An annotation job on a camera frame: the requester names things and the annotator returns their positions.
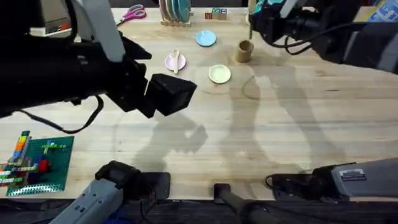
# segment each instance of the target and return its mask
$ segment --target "small plate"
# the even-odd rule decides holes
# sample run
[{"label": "small plate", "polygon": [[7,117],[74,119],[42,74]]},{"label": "small plate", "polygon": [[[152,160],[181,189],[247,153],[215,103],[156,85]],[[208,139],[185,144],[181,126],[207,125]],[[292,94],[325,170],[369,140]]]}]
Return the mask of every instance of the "small plate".
[{"label": "small plate", "polygon": [[160,11],[162,12],[162,15],[164,17],[164,19],[171,21],[169,12],[167,12],[167,2],[166,0],[159,0],[159,4],[160,4]]},{"label": "small plate", "polygon": [[224,84],[231,79],[231,71],[225,65],[214,65],[209,69],[209,78],[213,83]]},{"label": "small plate", "polygon": [[188,22],[189,21],[189,2],[188,0],[178,0],[178,9],[181,17],[182,22]]},{"label": "small plate", "polygon": [[[178,70],[181,70],[185,67],[187,64],[187,59],[183,54],[180,54],[178,57]],[[174,71],[174,56],[173,53],[169,54],[165,59],[164,59],[164,65],[166,66],[167,69]]]},{"label": "small plate", "polygon": [[210,47],[216,42],[216,35],[210,30],[203,30],[197,34],[196,39],[202,47]]},{"label": "small plate", "polygon": [[169,13],[171,21],[176,21],[177,18],[175,17],[175,14],[173,12],[173,5],[172,5],[173,0],[165,0],[165,3],[166,3],[166,9],[167,9],[167,12]]},{"label": "small plate", "polygon": [[172,0],[172,2],[173,2],[172,9],[173,9],[173,13],[175,15],[175,18],[178,21],[181,21],[180,11],[178,9],[178,0]]}]

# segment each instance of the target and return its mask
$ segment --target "black cable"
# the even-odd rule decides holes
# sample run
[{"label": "black cable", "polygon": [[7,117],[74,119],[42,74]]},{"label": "black cable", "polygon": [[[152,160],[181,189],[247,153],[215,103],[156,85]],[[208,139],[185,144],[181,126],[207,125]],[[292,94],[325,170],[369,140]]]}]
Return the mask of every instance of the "black cable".
[{"label": "black cable", "polygon": [[273,46],[273,47],[276,47],[276,48],[283,48],[283,49],[284,49],[284,48],[286,48],[286,47],[296,47],[296,46],[300,46],[300,45],[305,44],[305,43],[307,43],[307,42],[309,42],[309,41],[311,41],[311,40],[313,40],[313,39],[316,39],[316,38],[318,38],[318,37],[320,37],[320,36],[322,36],[322,35],[325,35],[325,34],[327,34],[327,33],[329,33],[329,32],[332,32],[332,31],[335,31],[335,30],[338,30],[338,29],[342,29],[342,28],[349,27],[349,26],[365,25],[365,24],[366,24],[366,22],[350,22],[350,23],[346,23],[346,24],[340,24],[340,25],[338,25],[338,26],[335,26],[335,27],[329,28],[329,29],[327,29],[327,30],[321,31],[321,32],[319,32],[319,33],[317,33],[317,34],[314,34],[313,36],[311,36],[311,37],[309,37],[309,38],[307,38],[307,39],[298,41],[298,42],[293,43],[293,44],[285,44],[285,45],[274,44],[274,43],[271,43],[271,42],[268,42],[268,41],[267,41],[267,39],[266,39],[266,37],[265,37],[265,34],[262,34],[261,37],[262,37],[262,39],[263,39],[267,44],[269,44],[270,46]]},{"label": "black cable", "polygon": [[156,191],[150,185],[148,185],[148,187],[152,190],[152,193],[154,195],[154,203],[144,213],[144,209],[143,209],[144,201],[142,201],[142,200],[140,201],[139,208],[140,208],[140,213],[141,213],[141,221],[139,222],[139,224],[141,224],[144,220],[149,224],[154,224],[153,222],[149,221],[146,216],[155,207],[155,205],[157,205],[157,197],[156,197]]},{"label": "black cable", "polygon": [[[285,45],[287,45],[287,43],[288,43],[288,41],[289,41],[289,36],[286,36],[286,38],[285,38]],[[296,52],[291,52],[290,50],[289,50],[289,48],[288,47],[285,47],[285,50],[286,50],[286,52],[288,53],[288,54],[290,54],[290,55],[299,55],[299,54],[301,54],[301,53],[304,53],[306,50],[308,50],[308,49],[310,49],[312,47],[312,44],[310,44],[310,45],[308,45],[308,46],[306,46],[306,47],[304,47],[303,49],[301,49],[301,50],[298,50],[298,51],[296,51]]]},{"label": "black cable", "polygon": [[265,185],[266,185],[269,189],[273,190],[273,189],[274,189],[274,186],[272,186],[272,185],[269,184],[269,182],[268,182],[268,180],[269,180],[270,178],[272,178],[272,174],[266,176],[266,178],[264,179],[264,183],[265,183]]},{"label": "black cable", "polygon": [[27,111],[24,110],[19,110],[18,112],[24,113],[26,114],[30,119],[33,119],[34,121],[38,121],[40,123],[46,124],[52,128],[55,128],[63,133],[66,134],[76,134],[79,133],[80,131],[84,130],[85,128],[87,128],[93,121],[94,119],[97,117],[97,115],[101,112],[101,110],[104,108],[104,101],[102,100],[102,98],[100,96],[95,96],[95,98],[98,101],[98,106],[97,108],[94,110],[94,112],[90,115],[90,117],[88,118],[87,122],[85,123],[85,125],[83,125],[83,127],[81,127],[80,129],[77,130],[65,130],[63,127],[59,126],[58,124],[55,124],[52,121],[49,121],[45,118],[41,118],[39,116],[36,116],[34,114],[31,114]]}]

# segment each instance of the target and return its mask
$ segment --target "scissors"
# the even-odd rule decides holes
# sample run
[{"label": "scissors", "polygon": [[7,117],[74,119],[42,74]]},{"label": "scissors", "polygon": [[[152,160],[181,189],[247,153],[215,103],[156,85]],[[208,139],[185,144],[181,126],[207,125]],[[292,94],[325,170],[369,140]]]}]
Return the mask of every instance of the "scissors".
[{"label": "scissors", "polygon": [[133,20],[133,19],[142,19],[147,16],[147,13],[145,11],[145,8],[142,4],[136,4],[133,5],[127,10],[127,13],[120,19],[120,21],[116,24],[121,25],[127,21]]}]

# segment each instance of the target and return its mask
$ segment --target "brown cup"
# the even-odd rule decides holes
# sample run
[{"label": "brown cup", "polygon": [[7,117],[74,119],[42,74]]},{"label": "brown cup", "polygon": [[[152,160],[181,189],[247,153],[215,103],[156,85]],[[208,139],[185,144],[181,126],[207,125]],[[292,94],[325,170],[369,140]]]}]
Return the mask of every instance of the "brown cup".
[{"label": "brown cup", "polygon": [[235,60],[239,63],[249,62],[253,48],[253,43],[250,40],[240,41],[238,48],[236,49]]}]

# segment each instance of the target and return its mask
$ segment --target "wooden table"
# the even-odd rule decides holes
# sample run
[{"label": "wooden table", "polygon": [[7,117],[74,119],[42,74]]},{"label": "wooden table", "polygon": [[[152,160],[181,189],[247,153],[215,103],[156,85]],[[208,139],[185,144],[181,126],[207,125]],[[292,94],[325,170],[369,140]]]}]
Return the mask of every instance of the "wooden table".
[{"label": "wooden table", "polygon": [[[117,18],[124,12],[114,10]],[[146,19],[121,26],[153,54],[145,61],[148,78],[174,76],[164,58],[180,49],[188,65],[178,77],[198,85],[190,106],[147,119],[103,97],[104,111],[75,136],[65,191],[26,197],[75,198],[114,159],[142,171],[170,172],[170,198],[210,199],[213,184],[227,182],[242,197],[273,199],[262,184],[266,175],[398,156],[396,75],[324,62],[311,51],[290,57],[258,34],[251,62],[238,64],[232,55],[248,37],[245,15],[246,9],[230,9],[228,21],[205,21],[204,9],[195,9],[192,27],[182,28],[160,25],[159,10],[148,9]],[[217,35],[214,46],[195,42],[204,29]],[[216,63],[231,69],[227,84],[209,80],[208,69]],[[90,98],[80,106],[57,103],[28,111],[76,129],[95,107]],[[64,136],[19,113],[1,119],[0,127],[0,162],[11,156],[22,130],[34,138]]]}]

